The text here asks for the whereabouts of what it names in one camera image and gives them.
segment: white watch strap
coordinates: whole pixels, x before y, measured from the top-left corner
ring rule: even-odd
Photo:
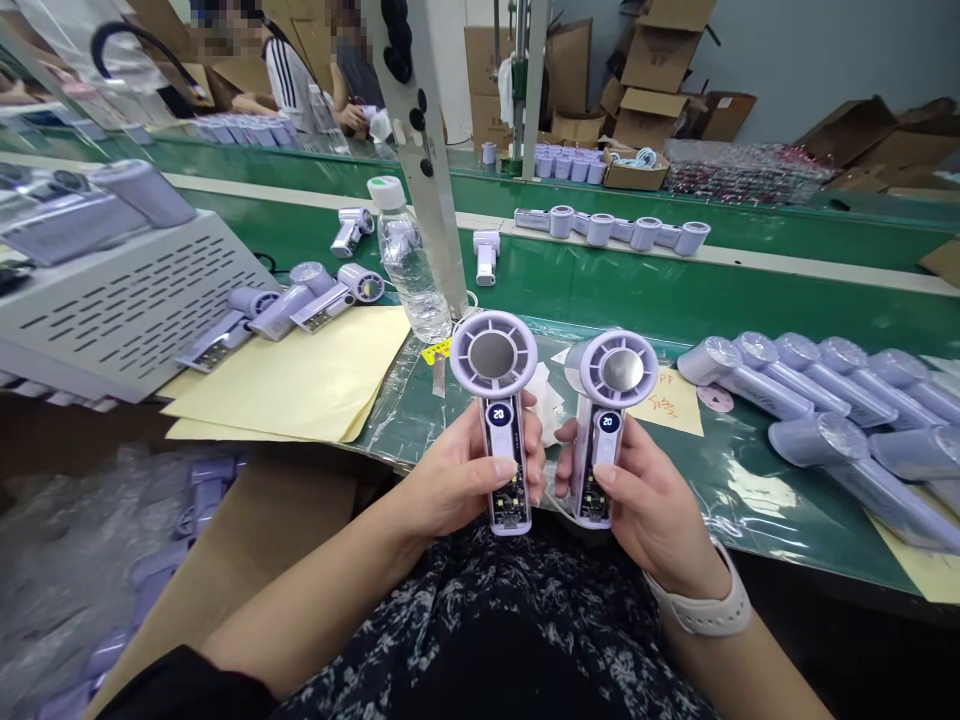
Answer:
[[[674,620],[691,635],[725,637],[746,630],[753,611],[740,574],[726,548],[712,535],[710,540],[723,558],[733,579],[730,594],[723,600],[695,600],[668,593],[644,571],[653,596],[660,603],[661,611],[670,613]]]

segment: yellow paper sheet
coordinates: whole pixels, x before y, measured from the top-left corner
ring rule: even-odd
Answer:
[[[639,420],[703,437],[697,388],[673,368],[660,368],[653,394],[627,412]]]
[[[910,489],[960,527],[960,518],[937,498],[916,486]],[[873,515],[870,515],[870,520],[897,562],[927,600],[960,605],[960,556],[910,547]]]
[[[363,406],[360,414],[354,419],[353,423],[347,429],[347,432],[340,439],[341,442],[353,442],[360,437],[360,432],[370,417],[373,410],[373,404],[377,401],[377,395],[380,394],[380,387],[370,398],[370,402]],[[203,422],[201,420],[190,420],[189,418],[180,418],[173,427],[167,431],[168,440],[235,440],[243,442],[311,442],[305,438],[295,438],[289,435],[276,435],[274,433],[258,432],[256,430],[245,430],[244,428],[234,428],[227,425],[215,425],[213,423]]]
[[[322,332],[254,338],[165,415],[319,442],[347,437],[410,326],[402,307],[357,308]]]

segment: striped shirt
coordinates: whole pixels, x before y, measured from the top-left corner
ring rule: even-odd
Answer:
[[[309,68],[289,44],[272,37],[263,46],[263,59],[273,90],[273,99],[280,114],[297,126],[301,132],[313,132],[313,113],[310,110],[310,85],[313,76]]]

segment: perforated metal panel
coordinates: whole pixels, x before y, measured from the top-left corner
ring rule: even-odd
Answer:
[[[241,285],[279,288],[217,215],[202,213],[41,270],[0,299],[0,368],[91,399],[138,402],[178,372],[174,358]]]

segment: pink round sticker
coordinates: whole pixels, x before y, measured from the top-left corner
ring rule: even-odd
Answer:
[[[717,412],[730,412],[733,410],[733,396],[716,385],[704,385],[697,388],[697,397],[700,402],[711,410]]]

